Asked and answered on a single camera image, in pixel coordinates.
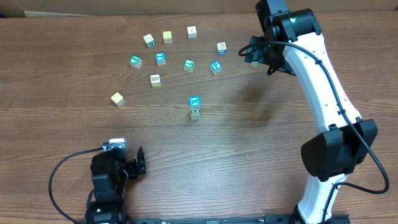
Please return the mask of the white block green number side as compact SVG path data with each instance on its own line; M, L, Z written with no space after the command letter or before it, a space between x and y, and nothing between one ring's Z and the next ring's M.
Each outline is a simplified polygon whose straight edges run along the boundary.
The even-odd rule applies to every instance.
M190 114L192 116L198 116L200 114L200 107L199 106L191 107Z

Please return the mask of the blue letter P block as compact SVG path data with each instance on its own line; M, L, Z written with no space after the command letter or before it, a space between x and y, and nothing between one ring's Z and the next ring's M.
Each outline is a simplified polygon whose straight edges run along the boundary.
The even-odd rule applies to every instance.
M222 70L222 65L219 63L219 61L214 61L210 65L210 70L212 74L216 75L217 73L220 73L220 71Z

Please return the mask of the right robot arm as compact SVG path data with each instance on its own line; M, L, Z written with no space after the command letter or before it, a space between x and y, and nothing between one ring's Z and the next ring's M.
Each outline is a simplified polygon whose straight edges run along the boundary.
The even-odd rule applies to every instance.
M316 135L302 145L308 172L304 195L291 215L266 215L266 223L348 223L331 212L339 188L362 163L377 136L350 102L326 52L322 28L310 9L288 10L284 1L259 1L263 34L239 51L245 62L268 66L268 74L296 76L313 115Z

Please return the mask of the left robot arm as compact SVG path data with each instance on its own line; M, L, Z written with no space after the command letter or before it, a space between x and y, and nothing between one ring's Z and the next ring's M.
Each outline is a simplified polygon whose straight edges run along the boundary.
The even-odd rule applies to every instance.
M127 182L146 173L144 151L128 161L124 148L113 148L95 155L90 165L94 189L90 192L85 223L132 223L124 196Z

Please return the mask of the blue letter X block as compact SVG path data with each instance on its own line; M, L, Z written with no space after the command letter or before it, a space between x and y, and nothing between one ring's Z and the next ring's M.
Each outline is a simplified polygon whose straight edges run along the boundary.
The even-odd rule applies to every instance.
M191 108L194 107L200 107L201 106L201 100L199 96L192 96L189 98L189 104Z

